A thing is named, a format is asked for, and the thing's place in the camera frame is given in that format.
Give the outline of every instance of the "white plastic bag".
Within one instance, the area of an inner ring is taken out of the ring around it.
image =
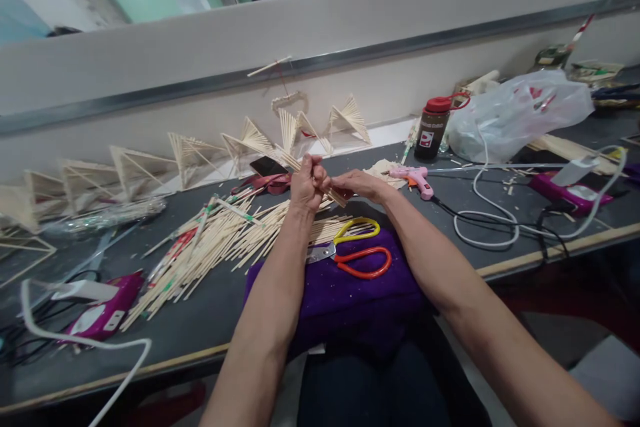
[[[571,82],[562,70],[542,70],[515,77],[498,88],[471,97],[452,112],[447,126],[449,145],[460,157],[505,163],[522,147],[545,133],[582,122],[593,111],[589,89]]]

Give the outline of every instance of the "dark pants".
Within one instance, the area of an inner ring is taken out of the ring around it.
[[[491,421],[442,330],[425,314],[386,359],[348,342],[309,356],[298,425],[484,427]]]

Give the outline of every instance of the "white cable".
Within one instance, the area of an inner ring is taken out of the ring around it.
[[[140,358],[135,363],[130,373],[125,377],[125,379],[122,381],[122,384],[120,384],[120,387],[118,387],[118,389],[113,393],[109,401],[105,404],[104,407],[102,407],[102,410],[98,412],[98,415],[96,415],[96,417],[93,419],[93,421],[89,425],[89,427],[96,427],[98,423],[100,423],[100,421],[102,420],[102,417],[105,416],[105,414],[109,411],[109,409],[118,399],[118,397],[120,397],[120,394],[122,393],[122,391],[127,387],[127,385],[129,385],[129,382],[131,381],[135,373],[138,371],[142,363],[145,361],[147,354],[151,349],[151,339],[145,338],[145,339],[132,340],[131,342],[124,342],[122,344],[106,344],[104,342],[98,342],[97,340],[92,340],[92,339],[87,339],[87,338],[82,338],[82,337],[77,337],[77,336],[72,336],[67,334],[58,334],[55,332],[49,332],[47,330],[41,329],[33,321],[33,314],[31,313],[31,307],[30,307],[31,302],[29,299],[29,279],[23,280],[20,286],[20,302],[22,303],[22,313],[25,318],[25,325],[33,335],[44,337],[44,338],[50,338],[54,340],[66,340],[68,342],[76,342],[77,344],[84,344],[84,345],[101,348],[105,350],[119,350],[119,349],[134,347],[138,345],[144,346],[144,349],[142,351],[142,354],[140,355]]]
[[[487,142],[485,141],[485,138],[482,135],[482,132],[480,130],[479,125],[476,124],[476,127],[478,129],[478,134],[479,134],[480,140],[482,140],[482,143],[483,143],[484,148],[485,148],[485,165],[484,165],[484,167],[486,167],[489,164],[489,148],[487,147]],[[606,147],[602,147],[601,149],[596,150],[596,153],[601,153],[603,151],[611,150],[611,149],[617,149],[620,152],[620,163],[618,164],[618,168],[616,169],[615,173],[611,176],[611,179],[609,179],[609,181],[602,188],[602,190],[600,190],[600,192],[598,192],[598,195],[597,195],[597,197],[595,198],[595,200],[593,202],[593,207],[591,208],[591,212],[589,212],[589,215],[587,216],[585,221],[582,223],[582,225],[580,225],[580,227],[578,227],[578,229],[575,232],[573,232],[572,234],[558,235],[558,237],[560,237],[562,240],[568,240],[568,239],[577,237],[578,235],[582,234],[582,232],[585,231],[585,229],[593,221],[593,218],[595,217],[595,214],[598,212],[598,207],[600,206],[600,201],[602,200],[602,197],[605,195],[605,193],[607,193],[607,190],[609,190],[609,188],[613,185],[613,183],[616,180],[618,180],[618,177],[622,173],[622,171],[623,171],[623,169],[624,169],[624,167],[625,167],[625,165],[627,163],[627,152],[622,147],[619,147],[618,145],[607,145]],[[505,214],[507,214],[507,217],[501,217],[501,216],[494,215],[492,213],[475,211],[475,210],[461,210],[460,212],[458,212],[458,214],[473,214],[473,215],[480,216],[480,217],[486,217],[486,218],[491,218],[491,219],[495,219],[495,220],[500,220],[500,221],[502,221],[502,222],[504,222],[506,224],[513,224],[513,237],[511,237],[511,239],[509,239],[509,240],[507,240],[505,242],[495,242],[495,243],[492,243],[492,244],[488,243],[488,242],[479,242],[477,240],[472,240],[472,239],[470,239],[468,237],[465,237],[463,234],[460,233],[460,229],[458,228],[458,215],[455,215],[455,216],[453,216],[453,227],[455,228],[455,233],[462,240],[464,240],[468,244],[476,245],[476,246],[479,246],[479,247],[491,247],[491,248],[506,247],[506,246],[510,246],[516,240],[518,240],[518,238],[520,236],[520,229],[526,230],[527,232],[532,232],[534,234],[543,235],[545,237],[556,238],[556,236],[554,234],[550,233],[550,232],[542,232],[540,230],[536,230],[535,228],[531,228],[531,227],[527,227],[527,226],[519,226],[518,225],[518,223],[519,223],[518,220],[515,218],[515,216],[510,211],[506,210],[505,208],[501,207],[497,203],[492,202],[491,200],[486,198],[484,195],[482,195],[478,191],[477,182],[478,182],[478,179],[480,178],[480,176],[482,175],[482,173],[484,172],[484,167],[483,167],[483,169],[480,169],[480,171],[478,171],[478,174],[473,178],[473,191],[482,200],[490,203],[491,205],[493,205],[497,209],[499,209],[502,212],[504,212]]]

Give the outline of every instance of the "scissor blade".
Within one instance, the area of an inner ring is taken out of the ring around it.
[[[311,247],[307,249],[307,261],[305,263],[307,265],[314,264],[333,255],[335,255],[335,244],[333,243],[320,247]]]

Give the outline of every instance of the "orange scissors handle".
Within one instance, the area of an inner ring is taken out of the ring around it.
[[[387,254],[387,260],[385,261],[385,264],[375,272],[360,272],[359,270],[354,270],[347,264],[344,264],[344,262],[349,262],[350,260],[355,260],[357,258],[366,257],[368,255],[376,253]],[[389,266],[391,265],[391,252],[384,247],[372,247],[361,250],[360,252],[355,252],[354,254],[349,254],[348,256],[339,256],[338,254],[335,254],[335,257],[333,259],[338,264],[339,269],[344,270],[354,277],[358,277],[361,279],[375,279],[384,274],[389,269]]]

